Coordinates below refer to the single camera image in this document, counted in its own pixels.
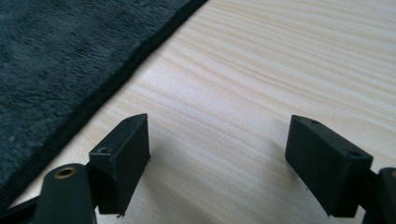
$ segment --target wooden table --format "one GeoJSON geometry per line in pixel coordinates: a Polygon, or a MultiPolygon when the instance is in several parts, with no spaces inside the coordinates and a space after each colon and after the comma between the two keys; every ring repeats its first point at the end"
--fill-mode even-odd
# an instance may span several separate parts
{"type": "Polygon", "coordinates": [[[151,160],[127,214],[99,223],[360,223],[361,208],[327,217],[286,163],[290,116],[371,153],[375,172],[395,166],[395,71],[395,1],[212,0],[47,171],[86,163],[122,119],[148,113],[151,160]]]}

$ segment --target dark gray towel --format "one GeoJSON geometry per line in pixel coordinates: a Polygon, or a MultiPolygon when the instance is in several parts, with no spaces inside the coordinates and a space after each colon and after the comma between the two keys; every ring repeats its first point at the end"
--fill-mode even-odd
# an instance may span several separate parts
{"type": "Polygon", "coordinates": [[[204,1],[0,2],[0,212],[204,1]]]}

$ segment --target black plastic part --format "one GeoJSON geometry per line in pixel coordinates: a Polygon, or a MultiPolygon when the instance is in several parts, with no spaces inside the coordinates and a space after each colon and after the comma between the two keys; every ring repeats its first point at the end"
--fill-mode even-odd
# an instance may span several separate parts
{"type": "Polygon", "coordinates": [[[20,203],[6,210],[0,215],[0,223],[28,224],[33,221],[38,197],[20,203]]]}
{"type": "Polygon", "coordinates": [[[377,193],[386,222],[396,223],[396,168],[379,171],[377,193]]]}
{"type": "Polygon", "coordinates": [[[34,223],[96,223],[84,165],[67,164],[47,173],[35,210],[34,223]]]}
{"type": "Polygon", "coordinates": [[[146,114],[123,120],[90,152],[92,197],[101,214],[125,214],[149,158],[146,114]]]}
{"type": "Polygon", "coordinates": [[[316,120],[293,115],[285,155],[328,215],[355,216],[355,190],[370,173],[370,154],[316,120]]]}

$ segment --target brass grommet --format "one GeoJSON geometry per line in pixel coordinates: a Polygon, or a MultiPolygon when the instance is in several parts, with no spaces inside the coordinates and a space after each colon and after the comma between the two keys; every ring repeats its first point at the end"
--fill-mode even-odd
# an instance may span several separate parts
{"type": "Polygon", "coordinates": [[[67,177],[72,176],[73,174],[75,174],[77,171],[76,167],[74,166],[67,166],[64,167],[62,170],[56,172],[54,174],[55,178],[57,179],[65,179],[67,177]]]}

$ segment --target light wood surface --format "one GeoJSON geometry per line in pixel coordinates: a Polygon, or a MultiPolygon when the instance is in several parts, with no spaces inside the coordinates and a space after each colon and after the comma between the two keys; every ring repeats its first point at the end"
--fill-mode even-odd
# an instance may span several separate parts
{"type": "Polygon", "coordinates": [[[361,208],[327,217],[286,163],[290,116],[371,153],[375,172],[396,166],[395,71],[395,1],[212,0],[47,171],[86,163],[122,119],[148,113],[151,160],[127,214],[99,223],[361,223],[361,208]]]}

